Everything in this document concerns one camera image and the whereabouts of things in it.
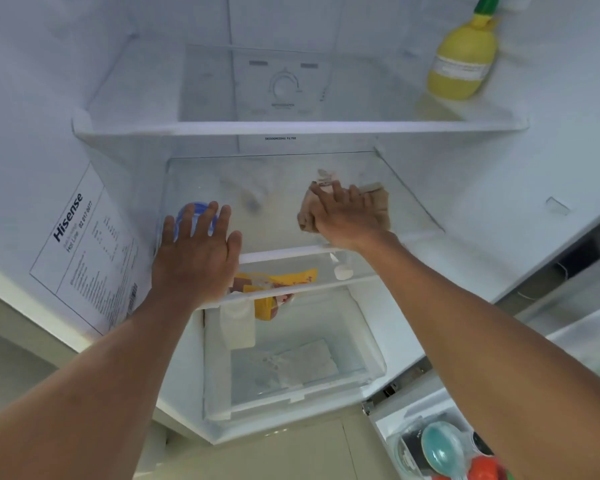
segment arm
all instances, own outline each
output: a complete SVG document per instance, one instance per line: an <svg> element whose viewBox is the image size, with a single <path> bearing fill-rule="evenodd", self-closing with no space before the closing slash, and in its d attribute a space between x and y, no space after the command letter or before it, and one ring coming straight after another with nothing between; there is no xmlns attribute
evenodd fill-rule
<svg viewBox="0 0 600 480"><path fill-rule="evenodd" d="M378 227L355 187L312 190L320 232L373 266L464 416L515 478L600 478L599 377L418 261Z"/></svg>
<svg viewBox="0 0 600 480"><path fill-rule="evenodd" d="M231 209L217 203L189 237L188 207L173 241L167 217L152 290L111 333L0 413L0 479L130 479L162 379L193 311L224 295L241 236L226 238Z"/></svg>

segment yellow bottle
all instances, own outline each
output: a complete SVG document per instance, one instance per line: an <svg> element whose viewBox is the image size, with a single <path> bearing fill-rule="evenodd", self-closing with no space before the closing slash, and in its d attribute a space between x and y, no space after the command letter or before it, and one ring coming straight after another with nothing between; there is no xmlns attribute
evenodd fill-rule
<svg viewBox="0 0 600 480"><path fill-rule="evenodd" d="M448 33L436 52L427 87L436 96L462 100L478 90L496 56L493 14L500 0L480 0L471 22Z"/></svg>

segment sticker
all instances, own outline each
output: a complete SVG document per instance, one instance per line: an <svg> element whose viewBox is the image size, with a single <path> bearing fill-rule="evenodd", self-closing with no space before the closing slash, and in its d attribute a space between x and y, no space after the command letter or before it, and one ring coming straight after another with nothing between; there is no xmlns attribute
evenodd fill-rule
<svg viewBox="0 0 600 480"><path fill-rule="evenodd" d="M30 274L100 334L132 311L138 241L89 165Z"/></svg>
<svg viewBox="0 0 600 480"><path fill-rule="evenodd" d="M482 80L487 77L491 64L470 64L436 55L433 72L450 79Z"/></svg>

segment left hand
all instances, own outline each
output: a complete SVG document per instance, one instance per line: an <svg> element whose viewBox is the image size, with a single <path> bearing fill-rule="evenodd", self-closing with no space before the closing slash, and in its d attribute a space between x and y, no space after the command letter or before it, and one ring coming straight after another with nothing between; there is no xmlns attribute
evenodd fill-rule
<svg viewBox="0 0 600 480"><path fill-rule="evenodd" d="M214 233L209 236L209 226L217 210L217 202L209 203L191 235L194 206L187 205L175 242L175 220L172 216L164 220L162 243L153 262L152 289L183 292L195 307L224 296L238 271L242 234L234 231L227 238L231 207L224 205Z"/></svg>

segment kitchen floor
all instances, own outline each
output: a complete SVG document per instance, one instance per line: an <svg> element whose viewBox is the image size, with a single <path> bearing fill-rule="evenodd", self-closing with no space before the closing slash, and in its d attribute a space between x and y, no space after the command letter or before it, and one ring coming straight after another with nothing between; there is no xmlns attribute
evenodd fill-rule
<svg viewBox="0 0 600 480"><path fill-rule="evenodd" d="M177 436L143 480L399 480L360 406L211 446Z"/></svg>

